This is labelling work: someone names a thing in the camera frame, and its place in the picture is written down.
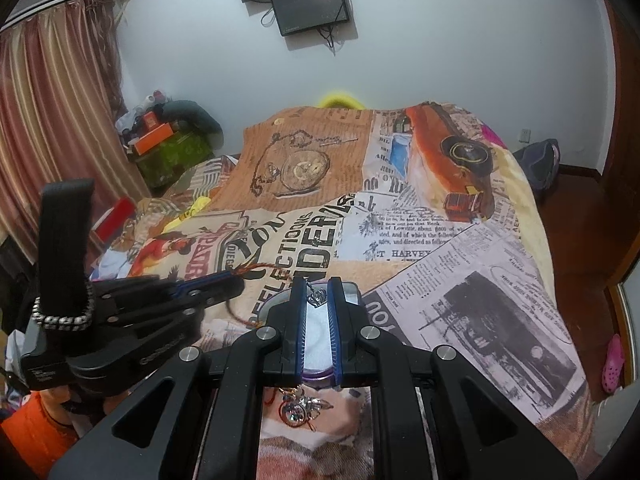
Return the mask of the purple heart-shaped jewelry tin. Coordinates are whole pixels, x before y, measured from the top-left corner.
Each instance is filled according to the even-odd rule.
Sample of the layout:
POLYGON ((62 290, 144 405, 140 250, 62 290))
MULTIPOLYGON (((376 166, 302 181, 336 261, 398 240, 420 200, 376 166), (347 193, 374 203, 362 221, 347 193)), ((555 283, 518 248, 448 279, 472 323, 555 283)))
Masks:
POLYGON ((337 387, 333 382, 326 284, 307 283, 304 367, 300 381, 315 389, 337 387))

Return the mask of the crystal flower brooch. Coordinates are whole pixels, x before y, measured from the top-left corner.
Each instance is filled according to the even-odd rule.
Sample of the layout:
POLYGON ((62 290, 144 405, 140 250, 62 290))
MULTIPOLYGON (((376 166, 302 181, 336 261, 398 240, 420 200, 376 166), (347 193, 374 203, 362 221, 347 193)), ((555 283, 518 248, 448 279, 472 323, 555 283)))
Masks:
POLYGON ((269 413, 278 415, 280 422, 297 429, 307 428, 316 432, 314 421, 323 413, 334 408, 329 401, 310 396, 302 386, 296 388, 268 388, 262 399, 262 406, 269 413))

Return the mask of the red gift box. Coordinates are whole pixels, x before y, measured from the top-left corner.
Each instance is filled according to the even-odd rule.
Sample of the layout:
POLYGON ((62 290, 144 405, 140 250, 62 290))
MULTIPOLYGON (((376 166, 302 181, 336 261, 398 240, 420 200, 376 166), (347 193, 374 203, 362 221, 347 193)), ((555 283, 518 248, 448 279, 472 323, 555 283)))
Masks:
POLYGON ((136 204, 125 196, 120 198, 116 204, 105 211, 104 214, 92 227, 101 243, 111 243, 122 232, 126 221, 134 216, 136 204))

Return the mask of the printed newspaper-pattern bedspread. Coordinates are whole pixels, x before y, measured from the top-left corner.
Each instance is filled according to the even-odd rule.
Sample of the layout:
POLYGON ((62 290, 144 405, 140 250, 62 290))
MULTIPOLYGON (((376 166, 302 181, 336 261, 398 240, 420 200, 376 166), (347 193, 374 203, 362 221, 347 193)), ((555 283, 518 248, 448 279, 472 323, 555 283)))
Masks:
POLYGON ((228 346, 296 276, 358 285, 371 323, 461 351, 568 458, 597 467, 586 375, 556 305, 546 232, 524 172, 462 107, 289 108, 146 198, 94 277, 193 280, 249 266, 210 308, 203 346, 228 346))

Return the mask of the orange box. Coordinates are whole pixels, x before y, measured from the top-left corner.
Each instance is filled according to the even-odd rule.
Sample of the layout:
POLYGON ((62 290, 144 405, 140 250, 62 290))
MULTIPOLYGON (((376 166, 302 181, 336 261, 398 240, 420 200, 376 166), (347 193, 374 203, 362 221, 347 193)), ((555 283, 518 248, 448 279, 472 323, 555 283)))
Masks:
POLYGON ((169 139, 173 134, 174 130, 172 130, 171 125, 166 124, 166 122, 157 124, 153 129, 134 142, 132 148, 137 155, 143 155, 151 151, 158 144, 169 139))

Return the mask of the striped red curtain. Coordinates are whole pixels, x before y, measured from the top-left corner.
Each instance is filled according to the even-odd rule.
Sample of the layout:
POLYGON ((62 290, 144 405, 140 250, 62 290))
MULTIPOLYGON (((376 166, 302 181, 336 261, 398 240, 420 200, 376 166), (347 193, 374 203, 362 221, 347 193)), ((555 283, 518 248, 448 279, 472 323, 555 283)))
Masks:
POLYGON ((94 218, 149 196, 120 144, 125 114, 115 0, 70 0, 1 34, 1 234, 37 257, 40 194, 91 178, 94 218))

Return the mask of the dark blue backpack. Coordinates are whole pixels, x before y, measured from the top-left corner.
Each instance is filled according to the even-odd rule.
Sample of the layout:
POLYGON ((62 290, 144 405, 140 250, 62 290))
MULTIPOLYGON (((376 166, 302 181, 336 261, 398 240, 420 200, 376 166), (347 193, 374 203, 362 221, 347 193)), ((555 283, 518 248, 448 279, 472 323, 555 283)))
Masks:
POLYGON ((558 175, 561 153, 558 141, 547 139, 513 153, 536 198, 549 191, 558 175))

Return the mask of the pink croc shoe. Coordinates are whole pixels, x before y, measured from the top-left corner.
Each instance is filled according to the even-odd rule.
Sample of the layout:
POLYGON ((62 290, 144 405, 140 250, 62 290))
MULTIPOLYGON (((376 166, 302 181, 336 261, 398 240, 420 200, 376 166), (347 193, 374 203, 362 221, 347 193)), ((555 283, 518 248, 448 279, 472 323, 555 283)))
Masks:
POLYGON ((625 353, 619 334, 615 334, 608 343, 608 351, 601 373, 601 385, 607 394, 620 388, 620 376, 625 364, 625 353))

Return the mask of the white wall socket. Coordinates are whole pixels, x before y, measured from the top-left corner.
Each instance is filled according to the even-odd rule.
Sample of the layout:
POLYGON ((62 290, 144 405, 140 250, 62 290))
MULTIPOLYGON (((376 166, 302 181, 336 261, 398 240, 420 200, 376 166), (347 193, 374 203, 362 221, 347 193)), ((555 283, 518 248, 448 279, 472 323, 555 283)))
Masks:
POLYGON ((528 143, 530 141, 530 134, 532 132, 529 129, 522 129, 520 135, 518 136, 518 140, 522 143, 528 143))

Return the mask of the small black wall monitor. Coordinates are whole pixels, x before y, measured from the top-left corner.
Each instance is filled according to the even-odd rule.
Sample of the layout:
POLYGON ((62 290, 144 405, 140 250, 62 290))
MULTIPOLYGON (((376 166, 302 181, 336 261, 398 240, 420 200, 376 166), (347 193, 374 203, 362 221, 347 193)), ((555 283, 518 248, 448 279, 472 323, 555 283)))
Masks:
POLYGON ((283 37, 350 20, 347 0, 271 0, 271 5, 283 37))

